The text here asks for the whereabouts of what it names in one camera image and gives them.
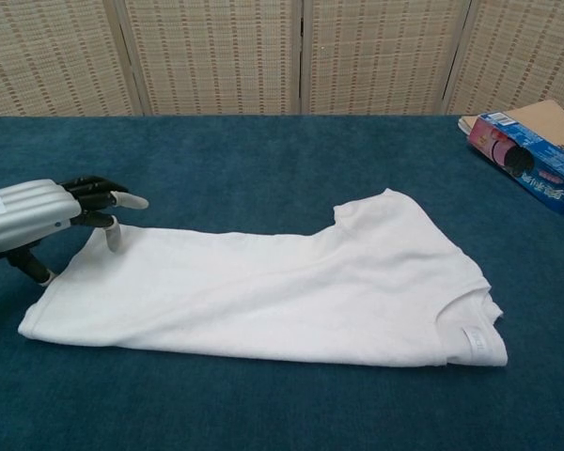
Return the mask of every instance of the folded t-shirt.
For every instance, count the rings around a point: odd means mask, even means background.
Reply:
[[[311,235],[95,230],[25,314],[28,338],[360,365],[505,365],[478,265],[410,197],[335,207]]]

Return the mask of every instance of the box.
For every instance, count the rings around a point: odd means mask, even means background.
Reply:
[[[477,119],[468,142],[552,210],[564,212],[564,151],[503,113]]]

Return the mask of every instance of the notebook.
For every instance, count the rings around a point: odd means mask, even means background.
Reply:
[[[506,111],[505,114],[564,150],[564,110],[556,101],[540,101]],[[458,127],[462,132],[470,134],[476,121],[477,116],[462,116]]]

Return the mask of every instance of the woven screen panel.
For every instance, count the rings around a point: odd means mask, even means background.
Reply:
[[[101,0],[0,1],[0,116],[131,112]]]
[[[153,113],[291,113],[292,4],[127,0]]]
[[[462,0],[314,0],[309,111],[432,113],[462,7]]]
[[[555,99],[564,107],[564,0],[485,0],[448,111],[479,114]]]

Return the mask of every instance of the blue fabric surface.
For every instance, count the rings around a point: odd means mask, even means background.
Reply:
[[[456,120],[0,118],[0,187],[102,175],[150,200],[118,212],[138,226],[311,234],[334,205],[406,193],[493,285],[509,353],[393,369],[51,345],[17,334],[42,289],[0,261],[0,449],[564,449],[564,215]],[[36,254],[60,271],[88,236]]]

